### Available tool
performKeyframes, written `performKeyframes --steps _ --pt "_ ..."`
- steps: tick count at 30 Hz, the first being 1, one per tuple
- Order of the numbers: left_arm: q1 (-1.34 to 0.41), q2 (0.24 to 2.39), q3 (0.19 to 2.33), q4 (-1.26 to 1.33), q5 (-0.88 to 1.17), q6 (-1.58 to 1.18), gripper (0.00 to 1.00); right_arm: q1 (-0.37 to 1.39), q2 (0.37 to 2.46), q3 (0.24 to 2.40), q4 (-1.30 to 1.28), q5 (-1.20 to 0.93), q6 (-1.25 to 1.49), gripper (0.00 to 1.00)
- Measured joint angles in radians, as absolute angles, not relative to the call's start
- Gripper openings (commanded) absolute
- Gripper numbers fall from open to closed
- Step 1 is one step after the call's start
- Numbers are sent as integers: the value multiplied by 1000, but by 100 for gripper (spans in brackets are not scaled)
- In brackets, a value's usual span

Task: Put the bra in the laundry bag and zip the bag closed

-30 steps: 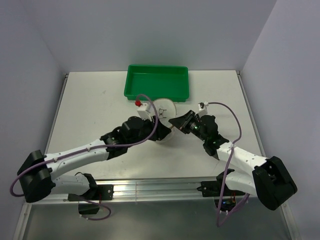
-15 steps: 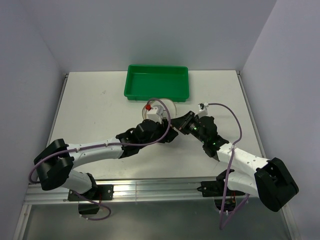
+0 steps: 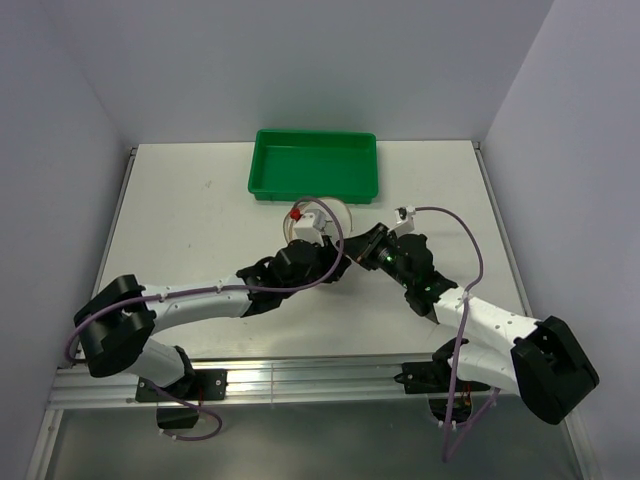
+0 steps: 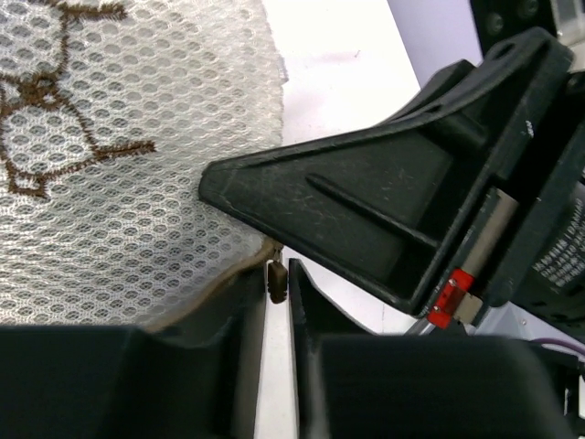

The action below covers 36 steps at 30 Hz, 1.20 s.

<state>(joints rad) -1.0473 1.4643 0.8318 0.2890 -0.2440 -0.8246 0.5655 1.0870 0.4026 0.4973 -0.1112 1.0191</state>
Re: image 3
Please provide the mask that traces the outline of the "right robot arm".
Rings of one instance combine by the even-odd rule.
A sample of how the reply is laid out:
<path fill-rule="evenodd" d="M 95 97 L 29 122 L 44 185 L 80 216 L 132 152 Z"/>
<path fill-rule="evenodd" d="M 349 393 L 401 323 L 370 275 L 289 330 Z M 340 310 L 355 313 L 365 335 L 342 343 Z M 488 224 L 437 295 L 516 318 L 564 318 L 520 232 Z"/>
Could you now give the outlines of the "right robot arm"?
<path fill-rule="evenodd" d="M 367 270 L 382 270 L 404 287 L 411 309 L 463 336 L 426 362 L 408 362 L 395 376 L 406 393 L 484 391 L 519 396 L 539 419 L 560 423 L 600 382 L 566 322 L 518 315 L 465 294 L 440 274 L 423 234 L 397 236 L 377 224 L 349 238 L 345 253 Z"/>

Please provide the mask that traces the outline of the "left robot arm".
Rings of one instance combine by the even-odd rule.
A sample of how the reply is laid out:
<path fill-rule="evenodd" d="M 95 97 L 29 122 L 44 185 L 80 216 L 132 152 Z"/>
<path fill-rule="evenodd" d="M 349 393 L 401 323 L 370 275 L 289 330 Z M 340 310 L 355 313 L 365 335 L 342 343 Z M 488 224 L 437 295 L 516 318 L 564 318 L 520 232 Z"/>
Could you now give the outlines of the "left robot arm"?
<path fill-rule="evenodd" d="M 319 243 L 294 240 L 215 282 L 159 287 L 121 275 L 76 313 L 73 338 L 92 377 L 128 372 L 183 399 L 195 386 L 189 357 L 154 335 L 202 320 L 267 313 L 297 292 L 340 280 L 350 264 L 340 244 L 324 237 Z"/>

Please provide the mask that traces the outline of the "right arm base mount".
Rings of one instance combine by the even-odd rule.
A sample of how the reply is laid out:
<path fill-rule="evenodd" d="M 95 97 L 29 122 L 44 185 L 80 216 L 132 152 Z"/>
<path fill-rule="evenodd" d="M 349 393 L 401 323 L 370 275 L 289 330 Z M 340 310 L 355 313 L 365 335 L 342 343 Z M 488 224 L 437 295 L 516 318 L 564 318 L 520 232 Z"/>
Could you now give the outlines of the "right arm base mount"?
<path fill-rule="evenodd" d="M 405 362 L 401 371 L 393 377 L 403 386 L 406 395 L 426 394 L 429 409 L 437 423 L 444 422 L 448 405 L 451 368 L 446 361 Z M 473 412 L 472 394 L 486 392 L 490 386 L 475 382 L 456 380 L 452 407 L 452 423 L 466 422 Z"/>

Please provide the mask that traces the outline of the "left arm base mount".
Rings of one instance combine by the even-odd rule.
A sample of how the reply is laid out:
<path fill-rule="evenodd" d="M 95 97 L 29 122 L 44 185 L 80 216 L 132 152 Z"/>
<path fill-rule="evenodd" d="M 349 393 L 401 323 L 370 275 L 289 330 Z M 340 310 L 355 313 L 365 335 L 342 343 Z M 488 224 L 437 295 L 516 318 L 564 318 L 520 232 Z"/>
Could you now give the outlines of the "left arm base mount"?
<path fill-rule="evenodd" d="M 221 417 L 205 403 L 225 399 L 227 377 L 225 369 L 200 369 L 167 387 L 140 378 L 134 399 L 141 404 L 157 404 L 156 425 L 161 435 L 182 442 L 204 441 L 222 430 Z M 207 434 L 191 434 L 198 421 L 205 418 L 212 419 L 215 428 Z"/>

